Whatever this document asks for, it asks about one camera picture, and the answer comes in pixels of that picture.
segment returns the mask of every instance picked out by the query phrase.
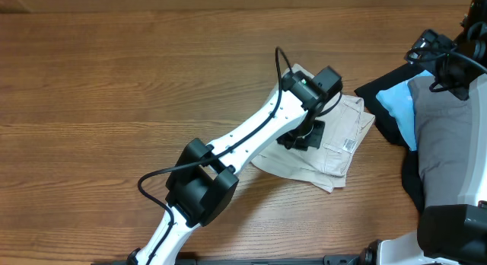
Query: black cable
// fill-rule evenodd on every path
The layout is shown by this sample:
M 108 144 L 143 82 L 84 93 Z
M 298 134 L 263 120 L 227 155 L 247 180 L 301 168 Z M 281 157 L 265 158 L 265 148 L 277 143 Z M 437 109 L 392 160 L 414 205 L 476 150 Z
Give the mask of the black cable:
M 324 110 L 323 112 L 319 113 L 318 117 L 322 117 L 322 116 L 326 115 L 327 113 L 331 112 L 333 109 L 335 109 L 336 105 L 338 105 L 338 103 L 340 102 L 341 99 L 342 99 L 342 92 L 340 91 L 340 95 L 338 96 L 338 100 L 334 103 L 334 105 L 332 105 L 330 108 Z
M 162 245 L 162 243 L 164 242 L 164 240 L 166 239 L 166 237 L 169 235 L 170 230 L 173 228 L 173 225 L 174 225 L 174 214 L 173 214 L 173 212 L 170 210 L 170 208 L 166 204 L 162 203 L 160 200 L 158 200 L 157 198 L 153 197 L 150 193 L 147 193 L 144 190 L 144 188 L 142 187 L 142 183 L 145 180 L 147 180 L 148 178 L 154 177 L 154 176 L 159 175 L 159 174 L 166 174 L 166 173 L 170 173 L 172 171 L 178 171 L 178 170 L 183 170 L 183 169 L 187 169 L 187 168 L 194 168 L 194 167 L 199 166 L 199 165 L 202 165 L 202 164 L 203 165 L 210 164 L 213 161 L 218 160 L 222 156 L 224 156 L 224 155 L 232 152 L 233 150 L 236 149 L 236 147 L 240 146 L 242 143 L 246 142 L 249 138 L 251 138 L 256 133 L 258 133 L 275 116 L 275 113 L 277 112 L 277 110 L 279 109 L 279 105 L 281 104 L 281 98 L 282 98 L 282 75 L 281 75 L 281 66 L 279 65 L 279 53 L 281 54 L 282 58 L 286 61 L 286 64 L 289 67 L 289 71 L 291 73 L 293 73 L 291 64 L 289 63 L 289 60 L 288 60 L 288 57 L 285 55 L 284 51 L 279 46 L 277 46 L 275 48 L 275 68 L 276 68 L 276 71 L 277 71 L 278 87 L 279 87 L 279 89 L 278 89 L 278 96 L 277 96 L 277 101 L 275 103 L 274 110 L 272 110 L 272 112 L 269 114 L 269 116 L 266 118 L 266 120 L 264 120 L 257 128 L 255 128 L 248 135 L 244 136 L 241 140 L 239 140 L 238 142 L 236 142 L 235 144 L 233 144 L 232 146 L 230 146 L 229 148 L 227 148 L 225 151 L 219 153 L 218 155 L 215 155 L 212 158 L 207 158 L 207 159 L 204 159 L 204 160 L 201 160 L 201 161 L 196 161 L 196 162 L 189 163 L 189 164 L 184 164 L 184 165 L 179 165 L 179 166 L 175 166 L 175 167 L 171 167 L 171 168 L 165 168 L 165 169 L 153 171 L 151 173 L 145 174 L 144 176 L 142 176 L 138 180 L 137 188 L 140 191 L 140 193 L 142 195 L 144 195 L 145 197 L 147 197 L 148 199 L 152 200 L 154 203 L 158 204 L 164 210 L 166 210 L 166 212 L 169 213 L 169 218 L 170 218 L 169 219 L 169 223 L 168 223 L 168 226 L 169 227 L 167 227 L 166 232 L 164 233 L 164 235 L 160 239 L 160 241 L 156 244 L 156 246 L 154 247 L 154 250 L 152 250 L 151 254 L 149 254 L 149 258 L 148 258 L 147 263 L 145 265 L 149 265 L 151 263 L 152 259 L 155 256 L 155 253 L 158 251 L 158 248 Z
M 421 63 L 421 62 L 427 62 L 427 61 L 432 61 L 432 60 L 438 59 L 437 57 L 436 57 L 436 59 L 415 59 L 415 58 L 411 57 L 411 54 L 418 53 L 418 52 L 443 53 L 444 55 L 447 55 L 447 56 L 454 56 L 454 57 L 457 57 L 458 59 L 462 59 L 462 60 L 468 62 L 471 65 L 474 65 L 478 70 L 487 74 L 487 68 L 484 67 L 482 64 L 478 63 L 477 61 L 471 59 L 468 56 L 465 56 L 461 53 L 458 53 L 458 52 L 455 52 L 452 50 L 448 50 L 448 49 L 438 49 L 438 48 L 431 48 L 431 47 L 413 48 L 406 53 L 407 59 L 411 62 L 414 62 L 414 63 Z

